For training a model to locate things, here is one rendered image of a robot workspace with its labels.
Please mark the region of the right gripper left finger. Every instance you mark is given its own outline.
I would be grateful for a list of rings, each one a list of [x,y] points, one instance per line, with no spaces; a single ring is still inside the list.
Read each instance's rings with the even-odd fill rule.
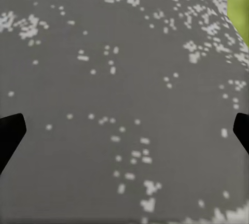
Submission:
[[[0,174],[25,134],[26,124],[22,113],[0,119]]]

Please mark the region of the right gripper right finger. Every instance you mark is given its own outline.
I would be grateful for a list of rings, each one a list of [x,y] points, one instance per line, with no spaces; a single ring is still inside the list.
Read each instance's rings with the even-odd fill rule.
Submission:
[[[233,132],[249,153],[249,115],[243,113],[237,114],[233,125]]]

